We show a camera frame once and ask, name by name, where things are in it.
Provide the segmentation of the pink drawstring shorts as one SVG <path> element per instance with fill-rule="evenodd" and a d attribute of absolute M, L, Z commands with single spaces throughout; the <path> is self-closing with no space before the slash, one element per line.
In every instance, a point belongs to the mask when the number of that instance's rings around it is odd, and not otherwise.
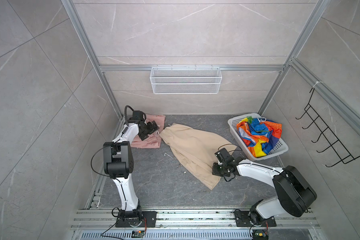
<path fill-rule="evenodd" d="M 162 138 L 160 133 L 164 129 L 165 125 L 165 115 L 147 115 L 146 124 L 155 121 L 158 125 L 159 129 L 156 130 L 154 133 L 149 134 L 148 138 L 142 141 L 139 136 L 136 136 L 131 143 L 132 148 L 139 148 L 139 149 L 158 149 L 161 146 Z"/>

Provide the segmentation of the beige shorts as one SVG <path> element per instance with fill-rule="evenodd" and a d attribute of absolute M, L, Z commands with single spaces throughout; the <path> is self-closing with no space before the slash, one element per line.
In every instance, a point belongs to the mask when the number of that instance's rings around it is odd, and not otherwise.
<path fill-rule="evenodd" d="M 160 136 L 183 167 L 210 190 L 221 179 L 213 175 L 213 164 L 218 161 L 215 153 L 223 148 L 230 152 L 238 148 L 215 133 L 181 124 L 166 127 Z"/>

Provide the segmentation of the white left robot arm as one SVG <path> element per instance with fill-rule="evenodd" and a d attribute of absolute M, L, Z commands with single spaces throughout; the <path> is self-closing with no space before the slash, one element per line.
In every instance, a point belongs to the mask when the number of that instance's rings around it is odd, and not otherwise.
<path fill-rule="evenodd" d="M 117 187 L 121 207 L 113 216 L 117 218 L 116 228 L 131 227 L 154 227 L 157 212 L 142 210 L 140 200 L 133 186 L 132 173 L 134 170 L 134 158 L 131 143 L 135 137 L 142 141 L 149 135 L 157 132 L 160 126 L 155 122 L 147 121 L 147 115 L 131 106 L 125 106 L 125 124 L 122 132 L 111 142 L 105 142 L 100 151 L 104 157 L 104 173 L 101 174 L 91 167 L 92 171 L 113 180 Z"/>

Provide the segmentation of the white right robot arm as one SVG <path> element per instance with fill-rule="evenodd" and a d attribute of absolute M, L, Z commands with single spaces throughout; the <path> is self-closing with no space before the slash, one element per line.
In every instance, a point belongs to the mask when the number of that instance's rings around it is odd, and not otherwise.
<path fill-rule="evenodd" d="M 264 226 L 277 215 L 289 214 L 301 217 L 317 199 L 317 193 L 293 166 L 275 168 L 254 163 L 250 160 L 228 160 L 213 164 L 212 173 L 223 177 L 226 182 L 231 175 L 248 177 L 263 182 L 276 191 L 276 196 L 267 200 L 259 200 L 249 211 L 236 214 L 239 222 L 245 225 Z"/>

